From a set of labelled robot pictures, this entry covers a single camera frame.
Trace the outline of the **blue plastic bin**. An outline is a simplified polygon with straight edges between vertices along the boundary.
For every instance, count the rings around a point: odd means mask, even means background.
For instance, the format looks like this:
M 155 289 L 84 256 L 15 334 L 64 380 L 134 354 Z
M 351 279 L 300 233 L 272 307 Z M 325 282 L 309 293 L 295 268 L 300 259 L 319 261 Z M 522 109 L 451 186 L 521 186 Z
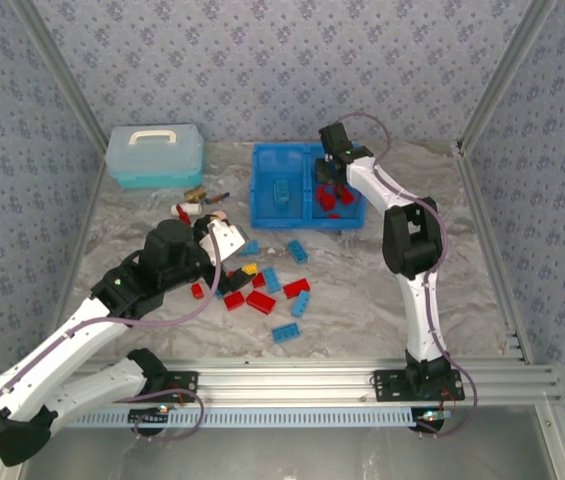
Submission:
M 250 188 L 251 225 L 256 229 L 300 229 L 306 223 L 305 199 L 307 144 L 258 143 L 252 153 Z M 278 206 L 274 202 L 273 185 L 286 179 L 290 201 Z
M 316 161 L 324 157 L 324 150 L 322 145 L 319 143 L 309 143 L 307 145 L 307 157 L 306 157 L 306 180 L 308 185 L 308 190 L 305 199 L 305 210 L 306 210 L 306 223 L 309 229 L 314 230 L 355 230 L 360 229 L 364 225 L 365 213 L 366 213 L 366 200 L 361 196 L 361 194 L 350 186 L 347 189 L 354 195 L 355 202 L 351 205 L 345 206 L 340 200 L 339 196 L 335 193 L 337 197 L 337 205 L 335 210 L 331 214 L 340 215 L 340 219 L 329 219 L 330 214 L 322 212 L 317 201 L 316 201 L 316 191 L 319 185 L 324 185 L 319 183 L 316 178 Z

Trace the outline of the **small circuit board with LED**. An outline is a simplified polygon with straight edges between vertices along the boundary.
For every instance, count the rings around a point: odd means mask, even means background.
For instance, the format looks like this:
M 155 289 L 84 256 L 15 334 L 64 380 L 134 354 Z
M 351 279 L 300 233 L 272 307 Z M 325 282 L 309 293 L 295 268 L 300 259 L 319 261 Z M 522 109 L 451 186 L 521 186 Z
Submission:
M 168 421 L 168 413 L 161 412 L 159 408 L 130 409 L 127 422 L 130 425 L 164 425 Z
M 449 419 L 452 412 L 446 409 L 413 408 L 412 416 L 415 423 L 424 428 L 425 426 L 441 429 L 445 421 Z

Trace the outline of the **aluminium side rail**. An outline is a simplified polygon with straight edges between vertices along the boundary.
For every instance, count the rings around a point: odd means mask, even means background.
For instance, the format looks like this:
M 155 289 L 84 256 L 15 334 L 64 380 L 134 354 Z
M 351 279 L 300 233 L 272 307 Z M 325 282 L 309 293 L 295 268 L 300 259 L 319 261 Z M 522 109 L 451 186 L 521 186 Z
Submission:
M 494 290 L 496 302 L 508 329 L 509 337 L 515 337 L 518 345 L 513 350 L 526 364 L 534 364 L 532 352 L 525 325 L 520 315 L 518 305 L 508 279 L 506 267 L 500 255 L 495 233 L 493 231 L 486 204 L 482 198 L 479 184 L 470 159 L 460 148 L 458 150 L 458 169 L 464 185 L 468 204 L 473 214 L 477 236 L 481 245 L 486 269 Z
M 91 195 L 89 197 L 86 213 L 81 224 L 81 229 L 79 231 L 79 235 L 76 240 L 71 262 L 69 263 L 68 277 L 66 278 L 66 281 L 63 284 L 62 290 L 58 298 L 58 304 L 53 314 L 53 322 L 52 322 L 53 326 L 58 326 L 64 320 L 64 312 L 70 301 L 74 284 L 77 275 L 79 273 L 81 260 L 86 250 L 86 245 L 89 239 L 89 232 L 91 229 L 91 223 L 95 215 L 98 198 L 100 195 L 103 179 L 106 172 L 106 164 L 104 158 L 105 158 L 105 152 L 100 152 L 98 156 L 99 166 L 98 166 L 97 175 L 95 177 L 93 188 L 91 190 Z

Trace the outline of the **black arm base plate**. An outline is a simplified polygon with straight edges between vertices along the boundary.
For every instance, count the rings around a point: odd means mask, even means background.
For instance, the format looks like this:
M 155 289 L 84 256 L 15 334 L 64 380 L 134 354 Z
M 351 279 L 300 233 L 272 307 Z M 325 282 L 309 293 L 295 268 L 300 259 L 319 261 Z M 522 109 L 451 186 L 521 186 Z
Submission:
M 376 370 L 371 385 L 378 402 L 439 402 L 466 398 L 457 370 L 428 377 L 407 369 Z
M 160 395 L 145 399 L 145 402 L 167 404 L 192 403 L 189 395 L 177 392 L 167 392 L 173 389 L 197 392 L 199 374 L 196 371 L 166 371 L 152 376 L 138 395 L 132 397 L 134 403 L 140 402 L 141 396 L 160 392 Z

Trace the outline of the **wide aluminium front rail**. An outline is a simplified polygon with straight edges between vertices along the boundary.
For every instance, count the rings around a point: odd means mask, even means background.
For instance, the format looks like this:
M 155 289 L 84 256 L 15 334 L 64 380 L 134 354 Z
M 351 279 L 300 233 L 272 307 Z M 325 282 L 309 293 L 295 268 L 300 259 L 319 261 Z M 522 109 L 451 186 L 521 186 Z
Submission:
M 516 358 L 463 358 L 480 406 L 534 405 L 562 399 L 546 365 Z M 362 407 L 376 403 L 371 375 L 399 369 L 396 359 L 201 359 L 164 363 L 170 371 L 199 373 L 197 393 L 212 407 Z

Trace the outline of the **aluminium frame post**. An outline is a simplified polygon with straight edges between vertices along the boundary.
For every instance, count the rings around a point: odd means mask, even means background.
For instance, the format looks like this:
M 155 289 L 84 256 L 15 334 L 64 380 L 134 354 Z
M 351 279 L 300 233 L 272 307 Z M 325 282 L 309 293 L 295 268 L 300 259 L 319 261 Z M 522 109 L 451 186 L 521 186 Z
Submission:
M 76 115 L 85 134 L 101 156 L 106 153 L 108 137 L 83 94 L 76 77 L 64 59 L 51 30 L 46 26 L 32 0 L 8 0 L 51 71 L 59 89 Z
M 461 155 L 467 157 L 477 144 L 557 2 L 558 0 L 529 1 L 458 139 L 458 150 Z

